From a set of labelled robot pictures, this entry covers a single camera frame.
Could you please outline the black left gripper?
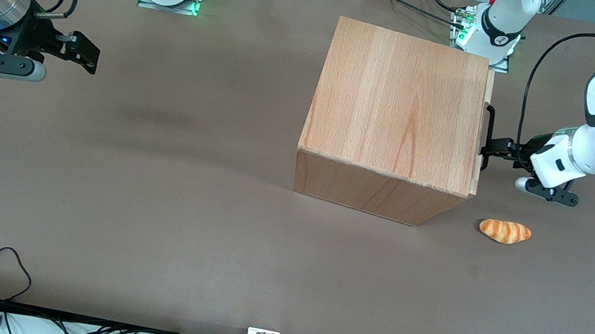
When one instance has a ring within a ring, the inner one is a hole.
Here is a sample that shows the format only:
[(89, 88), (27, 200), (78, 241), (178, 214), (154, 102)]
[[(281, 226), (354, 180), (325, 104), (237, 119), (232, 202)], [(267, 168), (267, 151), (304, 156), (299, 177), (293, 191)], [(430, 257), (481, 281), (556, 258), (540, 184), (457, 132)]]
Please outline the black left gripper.
[(554, 134), (546, 132), (546, 134), (526, 139), (523, 132), (518, 131), (516, 133), (517, 143), (507, 138), (487, 138), (481, 151), (482, 161), (484, 165), (487, 165), (490, 158), (499, 158), (513, 162), (514, 168), (523, 168), (527, 172), (536, 173), (531, 162), (532, 155), (540, 152), (553, 136)]

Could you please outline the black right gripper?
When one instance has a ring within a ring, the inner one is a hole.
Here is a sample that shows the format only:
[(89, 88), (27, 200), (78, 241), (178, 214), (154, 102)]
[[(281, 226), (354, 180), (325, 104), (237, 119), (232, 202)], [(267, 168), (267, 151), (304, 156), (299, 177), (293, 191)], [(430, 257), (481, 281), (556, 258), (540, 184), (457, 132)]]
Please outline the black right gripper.
[(45, 55), (79, 64), (94, 75), (100, 58), (100, 49), (83, 35), (72, 31), (61, 34), (51, 20), (25, 17), (18, 23), (0, 30), (0, 57), (44, 62)]

